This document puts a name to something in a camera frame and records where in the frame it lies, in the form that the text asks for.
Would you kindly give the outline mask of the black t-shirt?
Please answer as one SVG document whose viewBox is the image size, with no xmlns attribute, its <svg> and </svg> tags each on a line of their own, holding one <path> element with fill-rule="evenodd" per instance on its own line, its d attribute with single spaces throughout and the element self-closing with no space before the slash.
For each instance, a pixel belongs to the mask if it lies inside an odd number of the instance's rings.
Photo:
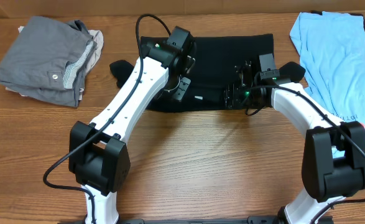
<svg viewBox="0 0 365 224">
<path fill-rule="evenodd" d="M 268 68 L 265 58 L 272 55 L 274 40 L 271 34 L 238 37 L 198 37 L 197 61 L 189 79 L 191 83 L 181 102 L 167 98 L 152 100 L 148 109 L 164 113 L 185 111 L 228 110 L 224 89 L 236 81 L 235 66 L 252 60 L 261 70 L 259 81 Z"/>
</svg>

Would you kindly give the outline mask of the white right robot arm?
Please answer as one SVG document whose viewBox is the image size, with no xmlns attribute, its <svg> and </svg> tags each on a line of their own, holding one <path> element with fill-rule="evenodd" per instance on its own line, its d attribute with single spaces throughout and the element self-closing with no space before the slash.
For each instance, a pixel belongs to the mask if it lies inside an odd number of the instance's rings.
<svg viewBox="0 0 365 224">
<path fill-rule="evenodd" d="M 324 214 L 365 189 L 365 130 L 323 109 L 305 92 L 305 69 L 295 62 L 276 68 L 274 56 L 235 66 L 237 78 L 224 91 L 227 109 L 273 108 L 303 135 L 303 189 L 274 216 L 253 216 L 248 223 L 332 223 Z"/>
</svg>

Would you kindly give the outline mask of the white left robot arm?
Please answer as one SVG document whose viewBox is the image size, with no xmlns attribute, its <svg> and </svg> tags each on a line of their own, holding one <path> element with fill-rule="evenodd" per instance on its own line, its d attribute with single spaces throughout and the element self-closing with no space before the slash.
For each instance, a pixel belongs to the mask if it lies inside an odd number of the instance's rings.
<svg viewBox="0 0 365 224">
<path fill-rule="evenodd" d="M 90 124 L 76 122 L 70 131 L 68 168 L 85 191 L 83 223 L 117 223 L 117 191 L 131 163 L 127 142 L 153 98 L 172 96 L 195 63 L 191 33 L 175 27 L 167 40 L 147 42 L 143 56 L 118 94 Z"/>
</svg>

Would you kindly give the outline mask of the light blue printed t-shirt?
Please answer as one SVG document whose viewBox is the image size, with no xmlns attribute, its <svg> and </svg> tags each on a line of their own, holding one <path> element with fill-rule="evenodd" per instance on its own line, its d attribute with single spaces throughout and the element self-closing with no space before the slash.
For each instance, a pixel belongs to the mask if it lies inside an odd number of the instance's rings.
<svg viewBox="0 0 365 224">
<path fill-rule="evenodd" d="M 363 16 L 301 12 L 290 38 L 306 70 L 306 92 L 331 114 L 365 128 Z"/>
</svg>

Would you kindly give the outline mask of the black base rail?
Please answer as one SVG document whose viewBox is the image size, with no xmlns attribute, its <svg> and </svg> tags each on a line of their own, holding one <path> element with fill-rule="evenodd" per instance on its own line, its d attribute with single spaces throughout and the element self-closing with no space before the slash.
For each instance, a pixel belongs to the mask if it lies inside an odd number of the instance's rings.
<svg viewBox="0 0 365 224">
<path fill-rule="evenodd" d="M 247 218 L 201 219 L 201 220 L 121 220 L 117 224 L 272 224 L 276 216 L 252 216 Z"/>
</svg>

